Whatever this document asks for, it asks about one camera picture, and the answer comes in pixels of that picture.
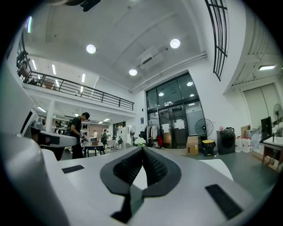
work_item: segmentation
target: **stand fan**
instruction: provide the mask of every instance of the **stand fan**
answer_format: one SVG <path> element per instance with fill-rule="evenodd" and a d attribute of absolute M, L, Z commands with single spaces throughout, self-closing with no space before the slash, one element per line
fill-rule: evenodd
<path fill-rule="evenodd" d="M 281 132 L 280 132 L 280 128 L 279 128 L 279 123 L 280 123 L 280 120 L 283 117 L 283 111 L 282 111 L 282 107 L 281 107 L 280 104 L 275 104 L 274 105 L 273 115 L 274 115 L 274 118 L 276 119 L 277 125 L 278 125 L 278 136 L 281 136 Z"/>
<path fill-rule="evenodd" d="M 198 120 L 195 124 L 195 131 L 199 136 L 205 135 L 205 138 L 212 134 L 213 124 L 207 118 L 202 118 Z"/>

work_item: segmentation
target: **white column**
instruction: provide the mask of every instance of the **white column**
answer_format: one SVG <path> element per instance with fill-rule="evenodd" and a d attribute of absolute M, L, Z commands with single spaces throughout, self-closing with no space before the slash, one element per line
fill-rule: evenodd
<path fill-rule="evenodd" d="M 46 131 L 51 132 L 55 101 L 51 100 L 46 118 Z"/>

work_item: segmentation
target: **black pants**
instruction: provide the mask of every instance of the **black pants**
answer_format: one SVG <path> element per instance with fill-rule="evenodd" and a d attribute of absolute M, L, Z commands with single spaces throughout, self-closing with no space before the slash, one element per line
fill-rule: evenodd
<path fill-rule="evenodd" d="M 73 159 L 84 158 L 80 143 L 77 143 L 75 146 L 72 146 L 72 148 L 73 148 Z"/>

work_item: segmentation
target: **white flowers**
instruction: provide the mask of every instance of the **white flowers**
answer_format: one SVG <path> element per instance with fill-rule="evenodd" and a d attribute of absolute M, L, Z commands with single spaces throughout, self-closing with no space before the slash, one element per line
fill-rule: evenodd
<path fill-rule="evenodd" d="M 139 147 L 144 147 L 146 141 L 145 141 L 145 139 L 143 139 L 142 137 L 139 137 L 139 138 L 137 138 L 137 139 L 134 141 L 134 143 L 135 143 L 136 145 L 138 145 Z"/>

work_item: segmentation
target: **wooden table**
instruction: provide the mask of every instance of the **wooden table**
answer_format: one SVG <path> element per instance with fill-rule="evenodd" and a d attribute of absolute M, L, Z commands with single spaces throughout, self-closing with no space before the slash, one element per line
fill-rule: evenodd
<path fill-rule="evenodd" d="M 266 156 L 269 156 L 270 160 L 267 163 L 267 165 L 269 165 L 271 163 L 272 158 L 275 157 L 276 151 L 281 151 L 278 160 L 278 166 L 276 169 L 276 171 L 278 172 L 278 167 L 283 162 L 283 137 L 274 137 L 274 142 L 273 142 L 273 137 L 270 137 L 267 140 L 263 141 L 263 143 L 264 143 L 264 155 L 262 158 L 262 164 L 264 163 L 264 158 Z"/>
<path fill-rule="evenodd" d="M 103 143 L 98 142 L 98 145 L 95 145 L 95 146 L 92 145 L 92 142 L 85 142 L 85 143 L 86 144 L 84 144 L 82 146 L 84 148 L 84 157 L 87 157 L 87 153 L 88 153 L 88 157 L 89 157 L 89 150 L 94 150 L 95 156 L 96 156 L 96 150 L 99 150 L 100 154 L 101 154 L 101 152 L 103 152 L 103 154 L 105 154 Z"/>

